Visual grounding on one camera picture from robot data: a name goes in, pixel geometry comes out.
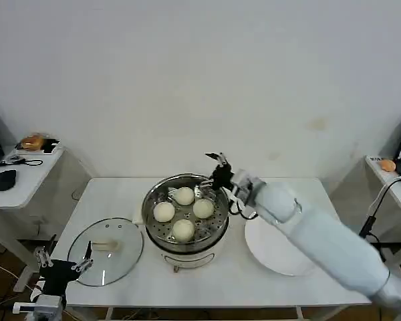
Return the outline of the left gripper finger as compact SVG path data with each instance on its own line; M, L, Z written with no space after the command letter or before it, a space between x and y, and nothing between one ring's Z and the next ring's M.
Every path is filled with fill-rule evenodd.
M51 268L53 266L49 251L53 248L56 237L57 235L53 234L45 245L35 248L35 257L40 268Z
M92 242L88 242L88 246L86 248L85 255L83 256L82 260L77 263L76 265L73 265L71 267L72 270L75 270L77 272L84 272L88 268L90 268L93 264L93 259L91 258L92 255Z

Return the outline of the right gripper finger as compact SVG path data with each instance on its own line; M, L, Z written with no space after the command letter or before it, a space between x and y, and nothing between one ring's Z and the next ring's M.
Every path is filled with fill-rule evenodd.
M213 189L213 180L207 179L201 182L198 182L194 186L195 194L215 194L215 190Z
M225 155L221 152L219 154L211 152L211 153L206 153L205 155L209 158L216 160L218 162L219 167L226 167L229 164Z

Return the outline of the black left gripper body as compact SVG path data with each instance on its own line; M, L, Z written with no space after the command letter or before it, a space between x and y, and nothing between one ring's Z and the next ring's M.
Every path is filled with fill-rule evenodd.
M40 276L45 279L42 293L50 296L65 296L68 284L78 278L77 271L72 269L76 263L53 259L52 264L51 267L39 269Z

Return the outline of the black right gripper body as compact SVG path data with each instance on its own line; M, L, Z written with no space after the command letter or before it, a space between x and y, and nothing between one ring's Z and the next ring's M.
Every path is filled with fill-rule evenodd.
M225 188L229 191L232 191L233 184L231 182L231 179L233 175L234 173L232 172L232 168L229 163L217 165L210 177L210 179L212 180L211 188L213 190Z

